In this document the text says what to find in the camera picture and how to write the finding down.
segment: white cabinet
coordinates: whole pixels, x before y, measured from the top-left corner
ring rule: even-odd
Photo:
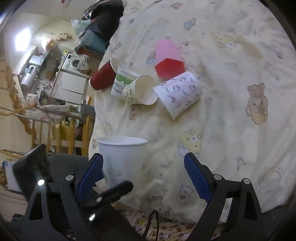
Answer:
[[[83,94],[86,78],[60,71],[57,77],[59,89],[69,90],[75,93]]]
[[[87,78],[60,71],[51,97],[74,104],[81,104],[81,100],[85,96],[86,87]]]
[[[53,96],[55,99],[64,100],[74,104],[81,104],[82,94],[71,92],[68,90],[57,88]]]

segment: green printed paper cup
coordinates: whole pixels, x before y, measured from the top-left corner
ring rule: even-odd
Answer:
[[[122,98],[124,87],[131,84],[139,75],[123,67],[118,67],[117,74],[111,89],[111,95]]]

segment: bedsheet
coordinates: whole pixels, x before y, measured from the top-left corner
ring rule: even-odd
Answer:
[[[249,178],[263,212],[284,204],[296,181],[296,52],[274,15],[258,0],[128,0],[124,7],[100,67],[114,56],[161,84],[154,50],[158,40],[170,38],[204,93],[172,120],[160,101],[130,105],[111,88],[95,92],[89,157],[102,136],[149,141],[140,188],[120,201],[197,222],[206,202],[184,168],[190,151],[228,180]]]

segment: ceiling light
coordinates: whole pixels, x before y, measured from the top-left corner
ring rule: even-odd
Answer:
[[[30,44],[31,34],[28,28],[21,31],[15,38],[15,49],[25,51]]]

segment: plastic bag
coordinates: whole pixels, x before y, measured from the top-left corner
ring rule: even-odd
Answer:
[[[71,20],[74,32],[79,35],[88,25],[91,24],[91,20]]]
[[[89,69],[89,57],[87,55],[82,55],[81,60],[79,60],[77,69],[88,70]]]

